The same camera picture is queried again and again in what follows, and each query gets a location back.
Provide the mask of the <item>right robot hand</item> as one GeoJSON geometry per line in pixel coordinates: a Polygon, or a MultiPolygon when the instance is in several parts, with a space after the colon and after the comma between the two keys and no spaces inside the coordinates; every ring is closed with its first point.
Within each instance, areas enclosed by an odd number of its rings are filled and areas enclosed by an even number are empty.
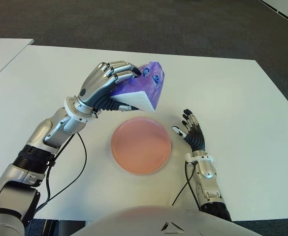
{"type": "Polygon", "coordinates": [[[184,109],[182,124],[187,128],[187,133],[178,126],[172,126],[172,130],[178,134],[194,151],[205,151],[205,138],[196,116],[189,109],[184,109]]]}

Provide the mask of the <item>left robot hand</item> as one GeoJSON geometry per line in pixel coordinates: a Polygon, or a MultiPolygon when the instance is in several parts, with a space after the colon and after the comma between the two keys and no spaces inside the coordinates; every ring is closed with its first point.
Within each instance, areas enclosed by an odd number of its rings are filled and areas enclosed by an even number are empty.
{"type": "Polygon", "coordinates": [[[78,100],[81,104],[94,111],[133,111],[137,107],[128,103],[115,101],[110,97],[111,92],[121,82],[138,78],[139,68],[125,61],[102,62],[86,78],[81,86],[78,100]]]}

